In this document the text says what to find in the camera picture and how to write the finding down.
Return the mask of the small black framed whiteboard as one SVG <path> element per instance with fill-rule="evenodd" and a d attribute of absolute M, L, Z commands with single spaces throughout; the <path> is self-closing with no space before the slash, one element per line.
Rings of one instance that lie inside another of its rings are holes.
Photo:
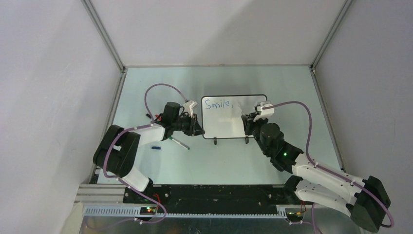
<path fill-rule="evenodd" d="M 245 138 L 243 121 L 238 104 L 244 115 L 255 111 L 255 106 L 267 101 L 264 94 L 204 96 L 201 98 L 202 128 L 205 139 Z"/>

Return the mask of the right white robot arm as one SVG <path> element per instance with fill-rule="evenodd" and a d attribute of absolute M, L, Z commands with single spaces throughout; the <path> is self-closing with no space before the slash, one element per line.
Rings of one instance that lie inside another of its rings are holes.
<path fill-rule="evenodd" d="M 337 210 L 359 227 L 377 233 L 383 227 L 391 201 L 381 180 L 363 179 L 309 160 L 303 150 L 284 140 L 275 123 L 257 113 L 241 116 L 244 132 L 253 136 L 262 153 L 279 171 L 291 174 L 284 185 L 283 197 L 295 204 L 299 200 L 318 203 Z"/>

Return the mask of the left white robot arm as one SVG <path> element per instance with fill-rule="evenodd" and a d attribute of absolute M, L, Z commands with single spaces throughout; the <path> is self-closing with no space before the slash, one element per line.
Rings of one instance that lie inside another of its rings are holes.
<path fill-rule="evenodd" d="M 183 105 L 168 102 L 154 123 L 129 129 L 110 126 L 94 154 L 93 163 L 105 174 L 110 172 L 127 187 L 136 189 L 135 197 L 142 203 L 152 201 L 153 181 L 134 165 L 138 148 L 167 140 L 174 132 L 183 132 L 189 137 L 203 135 L 205 132 L 193 111 L 196 105 L 193 100 Z"/>

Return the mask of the green capped whiteboard marker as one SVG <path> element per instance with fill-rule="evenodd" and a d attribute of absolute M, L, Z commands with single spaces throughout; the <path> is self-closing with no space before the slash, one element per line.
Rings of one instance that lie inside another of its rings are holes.
<path fill-rule="evenodd" d="M 181 142 L 181 141 L 179 141 L 179 140 L 177 140 L 177 139 L 175 139 L 175 138 L 173 138 L 173 137 L 169 137 L 169 139 L 172 140 L 173 142 L 175 142 L 176 144 L 179 144 L 181 147 L 183 147 L 183 148 L 185 148 L 185 149 L 187 149 L 187 150 L 190 150 L 190 147 L 187 146 L 186 144 L 184 144 L 183 142 Z"/>

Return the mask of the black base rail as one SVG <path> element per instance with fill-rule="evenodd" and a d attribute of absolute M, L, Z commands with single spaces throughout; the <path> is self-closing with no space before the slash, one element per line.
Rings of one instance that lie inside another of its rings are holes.
<path fill-rule="evenodd" d="M 148 197 L 169 215 L 275 215 L 278 205 L 300 205 L 298 197 L 274 185 L 154 185 Z"/>

